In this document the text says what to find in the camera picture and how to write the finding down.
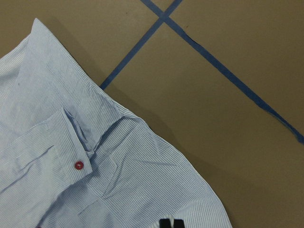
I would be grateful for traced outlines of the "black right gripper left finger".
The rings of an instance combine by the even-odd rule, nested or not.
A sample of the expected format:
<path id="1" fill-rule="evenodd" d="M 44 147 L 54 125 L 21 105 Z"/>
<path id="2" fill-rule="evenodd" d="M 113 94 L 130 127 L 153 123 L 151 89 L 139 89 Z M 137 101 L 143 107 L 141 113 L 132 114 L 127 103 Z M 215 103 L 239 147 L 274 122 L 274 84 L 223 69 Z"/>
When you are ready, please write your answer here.
<path id="1" fill-rule="evenodd" d="M 169 218 L 160 219 L 159 228 L 172 228 L 171 220 Z"/>

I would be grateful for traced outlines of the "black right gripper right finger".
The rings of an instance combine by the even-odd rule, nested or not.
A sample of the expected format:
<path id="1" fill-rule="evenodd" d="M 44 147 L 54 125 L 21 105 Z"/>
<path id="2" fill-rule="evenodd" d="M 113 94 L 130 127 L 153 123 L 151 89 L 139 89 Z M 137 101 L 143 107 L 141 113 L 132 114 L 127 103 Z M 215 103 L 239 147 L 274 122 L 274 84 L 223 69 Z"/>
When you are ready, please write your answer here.
<path id="1" fill-rule="evenodd" d="M 173 222 L 173 228 L 185 228 L 184 221 L 182 219 L 175 219 Z"/>

